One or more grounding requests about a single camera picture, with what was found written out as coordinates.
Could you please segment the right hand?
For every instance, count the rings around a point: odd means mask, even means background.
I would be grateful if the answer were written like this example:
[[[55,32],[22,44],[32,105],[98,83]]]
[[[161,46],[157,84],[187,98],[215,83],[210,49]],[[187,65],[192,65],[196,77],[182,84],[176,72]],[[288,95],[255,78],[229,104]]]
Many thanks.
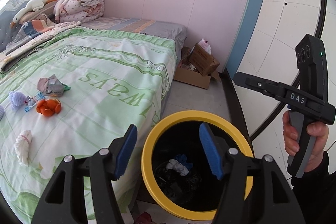
[[[299,151],[299,144],[297,143],[298,132],[290,124],[289,111],[283,114],[282,122],[285,150],[290,156],[294,156]],[[329,127],[322,122],[314,122],[307,126],[306,131],[310,136],[315,137],[315,144],[305,168],[305,172],[310,172],[322,162],[324,148],[329,137]]]

